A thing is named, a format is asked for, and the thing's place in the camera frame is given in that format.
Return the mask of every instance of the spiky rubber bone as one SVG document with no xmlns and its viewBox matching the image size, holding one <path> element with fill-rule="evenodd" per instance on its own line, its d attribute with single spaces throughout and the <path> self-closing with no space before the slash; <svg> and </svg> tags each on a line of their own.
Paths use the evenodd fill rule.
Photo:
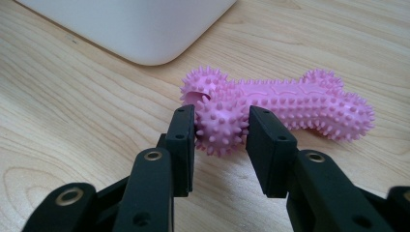
<svg viewBox="0 0 410 232">
<path fill-rule="evenodd" d="M 345 93 L 333 72 L 313 70 L 291 80 L 227 81 L 209 67 L 183 79 L 183 105 L 195 105 L 196 147 L 229 154 L 248 134 L 249 107 L 274 112 L 290 130 L 317 129 L 330 139 L 352 141 L 373 128 L 374 112 L 357 94 Z"/>
</svg>

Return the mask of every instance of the bone-shaped chew toy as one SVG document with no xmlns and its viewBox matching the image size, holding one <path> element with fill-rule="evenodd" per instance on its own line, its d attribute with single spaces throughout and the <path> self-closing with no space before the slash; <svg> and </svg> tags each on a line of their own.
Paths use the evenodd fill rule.
<svg viewBox="0 0 410 232">
<path fill-rule="evenodd" d="M 372 107 L 345 93 L 333 72 L 312 70 L 285 80 L 231 80 L 209 67 L 183 79 L 183 105 L 195 105 L 196 148 L 229 154 L 248 134 L 249 107 L 274 112 L 290 130 L 317 129 L 330 139 L 352 141 L 373 128 Z"/>
</svg>

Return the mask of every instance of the pink spike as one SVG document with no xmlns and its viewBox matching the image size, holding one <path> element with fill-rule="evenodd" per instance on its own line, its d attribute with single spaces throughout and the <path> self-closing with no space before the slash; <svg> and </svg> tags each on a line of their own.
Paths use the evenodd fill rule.
<svg viewBox="0 0 410 232">
<path fill-rule="evenodd" d="M 181 100 L 183 105 L 195 104 L 195 145 L 199 149 L 211 146 L 213 152 L 222 155 L 230 153 L 234 144 L 243 143 L 241 136 L 248 134 L 251 104 L 272 110 L 290 129 L 318 129 L 340 141 L 358 139 L 374 127 L 372 107 L 357 94 L 343 92 L 341 79 L 332 72 L 309 71 L 299 81 L 226 78 L 227 74 L 210 67 L 205 71 L 199 67 L 183 78 Z M 189 95 L 191 92 L 202 96 Z"/>
</svg>

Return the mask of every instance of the wooden table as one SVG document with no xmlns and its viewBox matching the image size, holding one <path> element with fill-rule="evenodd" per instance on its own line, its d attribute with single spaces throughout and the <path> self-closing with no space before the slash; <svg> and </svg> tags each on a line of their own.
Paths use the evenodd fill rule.
<svg viewBox="0 0 410 232">
<path fill-rule="evenodd" d="M 97 190 L 130 174 L 181 105 L 181 78 L 210 65 L 229 78 L 334 70 L 376 113 L 364 138 L 296 130 L 300 149 L 330 155 L 358 187 L 410 185 L 410 4 L 238 0 L 174 61 L 128 62 L 11 0 L 0 1 L 0 231 L 18 231 L 52 190 Z M 267 199 L 245 148 L 196 152 L 193 193 L 176 231 L 291 231 L 285 200 Z"/>
</svg>

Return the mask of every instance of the wood grain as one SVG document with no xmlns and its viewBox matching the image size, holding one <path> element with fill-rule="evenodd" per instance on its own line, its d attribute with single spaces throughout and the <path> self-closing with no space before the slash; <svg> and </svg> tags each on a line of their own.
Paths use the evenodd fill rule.
<svg viewBox="0 0 410 232">
<path fill-rule="evenodd" d="M 410 186 L 408 1 L 238 0 L 176 60 L 128 62 L 11 0 L 0 1 L 0 231 L 18 231 L 66 183 L 97 189 L 130 174 L 180 106 L 181 78 L 210 65 L 229 78 L 334 70 L 373 105 L 353 143 L 294 131 L 359 187 Z M 285 200 L 266 199 L 249 158 L 196 152 L 194 192 L 176 199 L 176 231 L 291 231 Z"/>
</svg>

